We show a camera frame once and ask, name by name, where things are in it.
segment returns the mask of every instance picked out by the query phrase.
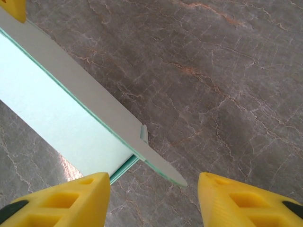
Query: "small tab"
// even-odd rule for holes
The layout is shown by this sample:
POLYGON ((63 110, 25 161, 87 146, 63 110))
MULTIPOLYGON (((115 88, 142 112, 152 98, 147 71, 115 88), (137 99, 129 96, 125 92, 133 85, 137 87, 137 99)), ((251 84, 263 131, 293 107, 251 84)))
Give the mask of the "small tab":
POLYGON ((145 143, 147 143, 147 145, 148 145, 148 131, 147 131, 147 126, 146 126, 146 125, 142 125, 142 126, 141 126, 140 138, 141 138, 145 143))

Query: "marble floor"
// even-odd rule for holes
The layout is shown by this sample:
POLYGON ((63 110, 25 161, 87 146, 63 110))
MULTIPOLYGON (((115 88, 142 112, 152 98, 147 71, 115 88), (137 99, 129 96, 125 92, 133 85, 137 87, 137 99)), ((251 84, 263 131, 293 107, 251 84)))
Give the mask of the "marble floor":
MULTIPOLYGON (((138 162, 112 185, 107 227, 203 226, 203 171, 303 201, 302 1, 28 0, 27 12, 189 184, 138 162)), ((79 176, 0 103, 0 206, 79 176)))

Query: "yellow plastic part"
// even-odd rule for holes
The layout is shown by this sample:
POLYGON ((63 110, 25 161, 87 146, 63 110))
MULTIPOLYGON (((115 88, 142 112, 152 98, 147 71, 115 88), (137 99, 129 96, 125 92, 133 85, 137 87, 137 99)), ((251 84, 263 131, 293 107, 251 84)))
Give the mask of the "yellow plastic part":
POLYGON ((205 227, 303 227, 282 203, 297 201, 215 174, 200 174, 198 197, 205 227))
POLYGON ((21 23, 27 19, 26 0, 0 0, 0 7, 21 23))
POLYGON ((108 173, 97 173, 20 197, 29 203, 1 227, 103 227, 109 190, 108 173))

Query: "black rubber tip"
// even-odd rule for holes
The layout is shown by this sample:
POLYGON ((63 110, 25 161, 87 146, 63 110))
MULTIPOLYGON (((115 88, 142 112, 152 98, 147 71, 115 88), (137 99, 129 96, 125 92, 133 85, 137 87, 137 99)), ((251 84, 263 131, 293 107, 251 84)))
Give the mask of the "black rubber tip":
POLYGON ((0 225, 27 204, 28 204, 27 200, 21 200, 15 203, 11 203, 0 209, 0 225))
POLYGON ((289 208, 293 213, 303 219, 303 206, 295 204, 290 201, 283 201, 282 202, 287 208, 289 208))

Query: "gray marble surface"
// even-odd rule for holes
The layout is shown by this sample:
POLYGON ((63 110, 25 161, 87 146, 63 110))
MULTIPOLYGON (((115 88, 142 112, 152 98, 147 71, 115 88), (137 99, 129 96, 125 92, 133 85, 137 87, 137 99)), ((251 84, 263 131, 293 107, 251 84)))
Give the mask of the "gray marble surface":
MULTIPOLYGON (((28 0, 27 11, 189 183, 137 163, 112 186, 107 227, 203 226, 203 171, 303 201, 300 0, 28 0)), ((0 206, 79 177, 2 103, 0 169, 0 206)))

